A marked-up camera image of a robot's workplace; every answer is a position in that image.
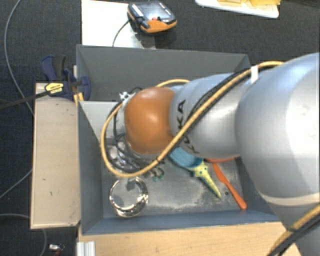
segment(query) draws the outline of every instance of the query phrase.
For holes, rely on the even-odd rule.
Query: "orange stick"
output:
[[[218,166],[218,164],[216,162],[213,162],[212,163],[212,167],[213,167],[215,175],[217,176],[219,181],[221,183],[224,183],[227,186],[227,188],[231,192],[232,196],[234,197],[234,200],[239,205],[239,207],[242,210],[247,209],[248,206],[247,206],[246,202],[242,199],[242,197],[238,194],[238,192],[235,190],[235,188],[227,180],[226,176],[222,173],[222,171],[221,171],[220,167]]]

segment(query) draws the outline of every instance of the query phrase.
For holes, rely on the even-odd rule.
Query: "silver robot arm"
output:
[[[260,73],[254,83],[242,82],[180,144],[200,158],[240,156],[256,189],[287,228],[320,202],[319,58],[319,53],[306,55]],[[229,75],[176,88],[169,117],[173,135],[201,97]],[[301,254],[319,255],[319,238],[318,227],[298,240]]]

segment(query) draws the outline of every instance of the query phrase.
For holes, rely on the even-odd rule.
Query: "blue clamp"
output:
[[[74,100],[74,95],[77,92],[83,93],[83,98],[87,101],[91,94],[91,83],[88,76],[82,76],[80,81],[77,81],[72,72],[64,68],[66,56],[48,55],[41,61],[41,69],[46,76],[47,81],[59,81],[63,84],[63,90],[49,96],[62,97],[70,101]],[[77,92],[72,90],[72,87],[77,87]]]

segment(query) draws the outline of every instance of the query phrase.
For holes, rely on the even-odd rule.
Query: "dark floor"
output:
[[[320,3],[317,0],[282,0],[277,19],[202,8],[193,0],[163,0],[175,13],[178,25],[156,38],[164,49],[248,54],[252,64],[265,60],[286,61],[319,51]],[[14,101],[20,95],[4,57],[4,32],[15,0],[1,1],[0,99]],[[76,63],[81,43],[80,0],[22,0],[8,27],[7,50],[12,71],[25,96],[45,77],[43,57],[66,55],[66,66]],[[32,167],[33,118],[20,105],[0,110],[0,195]],[[0,214],[30,214],[31,177],[0,199]],[[75,252],[75,228],[49,229],[48,244],[64,243],[64,255]],[[36,256],[43,235],[28,230],[28,221],[0,218],[0,254]],[[53,255],[46,251],[44,255]]]

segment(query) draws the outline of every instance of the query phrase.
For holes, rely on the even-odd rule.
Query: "gray bin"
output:
[[[227,179],[243,195],[247,210],[240,210],[226,186],[212,179],[222,199],[201,180],[169,160],[164,180],[143,178],[149,201],[139,216],[116,216],[109,190],[116,180],[100,153],[102,125],[119,100],[119,92],[151,87],[168,79],[197,78],[231,73],[250,67],[245,54],[182,50],[77,46],[77,77],[89,76],[90,101],[78,105],[81,228],[83,235],[158,231],[278,221],[258,195],[240,159],[221,165]]]

